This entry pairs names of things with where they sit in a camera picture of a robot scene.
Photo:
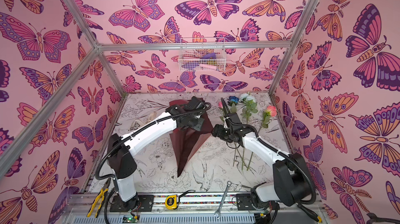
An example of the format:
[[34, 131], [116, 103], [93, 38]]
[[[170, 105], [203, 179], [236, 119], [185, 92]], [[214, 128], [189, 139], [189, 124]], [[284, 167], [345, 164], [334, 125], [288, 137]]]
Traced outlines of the dark red wrapping paper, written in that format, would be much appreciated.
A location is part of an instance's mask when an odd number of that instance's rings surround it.
[[[193, 96], [191, 100], [175, 100], [169, 102], [166, 112], [171, 115], [191, 112], [205, 107], [203, 98]], [[213, 126], [207, 113], [199, 118], [184, 115], [177, 119], [177, 128], [170, 134], [177, 161], [177, 175], [181, 176], [186, 164], [211, 136]]]

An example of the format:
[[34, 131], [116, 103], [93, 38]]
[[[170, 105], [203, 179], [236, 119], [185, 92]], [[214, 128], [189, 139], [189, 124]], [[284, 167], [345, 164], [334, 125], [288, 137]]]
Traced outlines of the small pink fake rose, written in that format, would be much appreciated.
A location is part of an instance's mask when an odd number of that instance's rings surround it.
[[225, 112], [224, 112], [223, 103], [221, 101], [218, 102], [218, 107], [219, 107], [219, 111], [220, 111], [220, 117], [219, 118], [224, 123], [225, 122]]

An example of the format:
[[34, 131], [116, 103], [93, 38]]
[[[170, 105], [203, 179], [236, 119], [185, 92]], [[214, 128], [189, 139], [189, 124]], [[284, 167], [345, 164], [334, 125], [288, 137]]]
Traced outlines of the blue fake rose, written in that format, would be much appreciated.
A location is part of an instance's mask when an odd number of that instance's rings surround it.
[[236, 113], [237, 112], [237, 105], [239, 103], [239, 98], [236, 96], [230, 96], [229, 97], [229, 102], [228, 105], [230, 106], [230, 111], [232, 113]]

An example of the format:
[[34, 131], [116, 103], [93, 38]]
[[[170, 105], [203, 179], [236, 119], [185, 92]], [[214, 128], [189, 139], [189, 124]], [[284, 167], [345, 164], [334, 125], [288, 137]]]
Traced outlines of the coral pink fake rose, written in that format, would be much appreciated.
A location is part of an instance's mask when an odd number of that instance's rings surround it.
[[[246, 109], [242, 111], [243, 116], [246, 119], [246, 123], [249, 122], [250, 116], [253, 113], [257, 113], [257, 112], [258, 112], [258, 109], [255, 104], [247, 105]], [[260, 132], [261, 129], [263, 129], [263, 128], [267, 129], [269, 127], [269, 123], [271, 122], [271, 119], [276, 116], [277, 116], [276, 107], [272, 106], [272, 105], [267, 106], [267, 108], [262, 112], [262, 120], [261, 120], [261, 124], [260, 124], [258, 132]]]

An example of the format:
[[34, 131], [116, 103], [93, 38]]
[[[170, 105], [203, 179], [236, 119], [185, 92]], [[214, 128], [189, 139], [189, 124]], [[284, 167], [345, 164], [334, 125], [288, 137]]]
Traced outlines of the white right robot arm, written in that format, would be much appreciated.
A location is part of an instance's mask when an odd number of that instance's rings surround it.
[[215, 125], [212, 135], [227, 143], [253, 152], [272, 169], [273, 181], [252, 188], [254, 203], [277, 201], [286, 206], [311, 205], [316, 202], [316, 187], [305, 159], [284, 152], [264, 140], [257, 129], [243, 124], [236, 113], [225, 117], [225, 124]]

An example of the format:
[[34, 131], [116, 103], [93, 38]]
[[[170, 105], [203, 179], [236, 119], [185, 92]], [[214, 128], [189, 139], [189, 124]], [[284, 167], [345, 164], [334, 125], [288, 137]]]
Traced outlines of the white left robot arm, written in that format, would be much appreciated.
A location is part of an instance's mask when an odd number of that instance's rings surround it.
[[122, 202], [131, 203], [137, 199], [134, 156], [154, 140], [177, 128], [200, 130], [204, 123], [202, 116], [210, 108], [210, 103], [192, 97], [186, 104], [166, 108], [159, 117], [143, 127], [121, 136], [115, 135], [109, 140], [105, 163], [111, 168], [112, 182]]

